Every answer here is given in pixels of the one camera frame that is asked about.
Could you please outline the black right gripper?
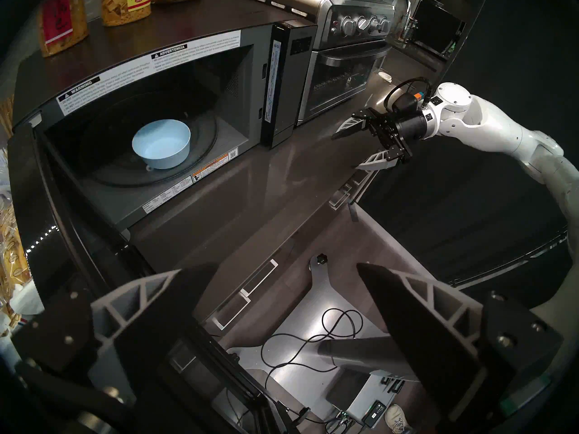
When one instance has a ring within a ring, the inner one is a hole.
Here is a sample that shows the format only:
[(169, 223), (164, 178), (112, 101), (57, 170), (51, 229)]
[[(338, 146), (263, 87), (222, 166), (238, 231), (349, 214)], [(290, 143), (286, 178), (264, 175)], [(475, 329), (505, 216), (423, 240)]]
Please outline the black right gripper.
[(370, 155), (355, 169), (387, 170), (396, 166), (398, 160), (406, 163), (413, 157), (411, 147), (426, 135), (427, 122), (422, 112), (379, 113), (375, 109), (368, 109), (367, 115), (361, 118), (354, 115), (345, 120), (332, 135), (332, 140), (346, 138), (367, 129), (377, 137), (384, 150)]

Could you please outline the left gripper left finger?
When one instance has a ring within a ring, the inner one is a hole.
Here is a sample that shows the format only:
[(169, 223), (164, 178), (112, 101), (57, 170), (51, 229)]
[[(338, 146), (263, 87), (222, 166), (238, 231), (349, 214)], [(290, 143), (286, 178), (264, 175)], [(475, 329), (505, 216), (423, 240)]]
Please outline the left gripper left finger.
[(128, 282), (91, 304), (94, 334), (102, 345), (90, 369), (96, 388), (140, 395), (167, 368), (194, 389), (173, 360), (178, 347), (195, 359), (192, 340), (210, 344), (193, 311), (218, 264), (202, 263)]

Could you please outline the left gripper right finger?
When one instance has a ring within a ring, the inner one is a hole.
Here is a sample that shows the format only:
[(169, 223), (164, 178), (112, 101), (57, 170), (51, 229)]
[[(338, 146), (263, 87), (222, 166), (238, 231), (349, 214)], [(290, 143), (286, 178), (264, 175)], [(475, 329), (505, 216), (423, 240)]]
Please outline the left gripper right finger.
[(389, 335), (447, 420), (465, 417), (486, 379), (475, 342), (483, 305), (435, 279), (369, 263), (357, 271)]

